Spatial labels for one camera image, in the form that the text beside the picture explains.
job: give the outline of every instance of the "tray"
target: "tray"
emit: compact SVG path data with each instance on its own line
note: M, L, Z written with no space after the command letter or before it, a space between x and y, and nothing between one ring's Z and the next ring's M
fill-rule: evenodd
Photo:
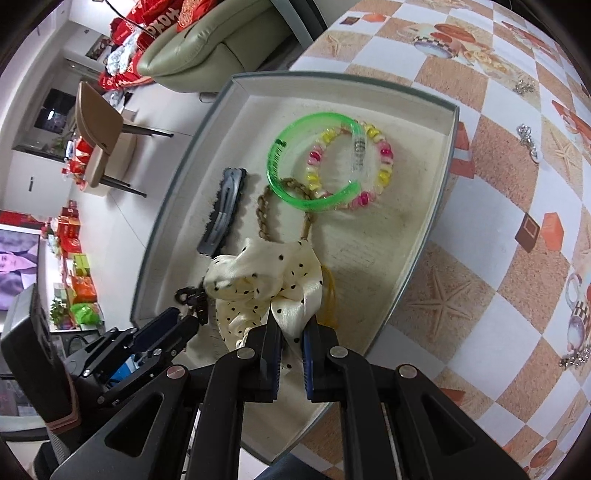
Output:
M264 72L231 78L165 197L141 267L133 321L142 325L173 304L178 288L197 285L204 276L210 259L196 247L226 167L245 168L249 175L224 251L237 254L244 238L257 236L256 199L267 184L270 145L288 124L321 111L375 124L395 151L392 182L378 200L353 212L320 213L310 237L336 279L340 344L368 351L392 315L433 223L459 109L419 90L345 74ZM276 238L298 239L302 212L277 201L269 216ZM189 368L214 362L225 353L217 337L212 330L200 330L178 361ZM246 405L243 446L270 463L294 446L326 408L306 400L303 377L292 371L282 377L274 404Z

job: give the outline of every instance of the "green plastic bracelet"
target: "green plastic bracelet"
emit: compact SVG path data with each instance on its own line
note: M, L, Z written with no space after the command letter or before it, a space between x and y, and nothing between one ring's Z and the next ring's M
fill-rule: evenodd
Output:
M349 184L346 187L328 197L316 200L302 200L293 197L281 185L281 179L278 174L279 163L283 158L285 150L290 143L297 142L298 138L301 137L305 131L316 131L320 133L327 128L346 128L351 132L353 145L351 163L352 178L349 180ZM319 212L322 210L334 209L339 205L349 203L360 194L360 176L363 170L364 158L365 131L359 123L352 118L339 113L313 113L293 122L279 134L277 139L275 139L275 142L269 150L269 156L267 159L267 180L269 181L271 190L273 190L281 200L299 210Z

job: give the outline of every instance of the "red cushion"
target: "red cushion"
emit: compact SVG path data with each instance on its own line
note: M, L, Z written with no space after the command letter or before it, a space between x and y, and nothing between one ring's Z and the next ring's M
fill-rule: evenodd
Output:
M218 0L184 0L181 15L178 19L177 32L193 25L204 17L218 3Z

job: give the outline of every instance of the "checkered tablecloth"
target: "checkered tablecloth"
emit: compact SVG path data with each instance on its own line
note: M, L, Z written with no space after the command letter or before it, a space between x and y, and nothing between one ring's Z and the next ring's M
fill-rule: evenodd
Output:
M369 360L414 364L460 391L461 408L530 477L548 478L591 412L591 361L559 366L588 344L589 318L571 317L591 297L591 98L573 65L488 0L362 0L293 69L389 80L460 106L439 218ZM514 92L519 80L532 91ZM343 478L336 407L293 452Z

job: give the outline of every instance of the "tv screen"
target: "tv screen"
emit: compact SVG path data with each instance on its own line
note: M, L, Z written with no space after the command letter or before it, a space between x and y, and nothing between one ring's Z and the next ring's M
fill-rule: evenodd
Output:
M52 88L43 102L43 107L35 121L35 127L61 134L66 126L68 113L75 104L76 97L74 95Z

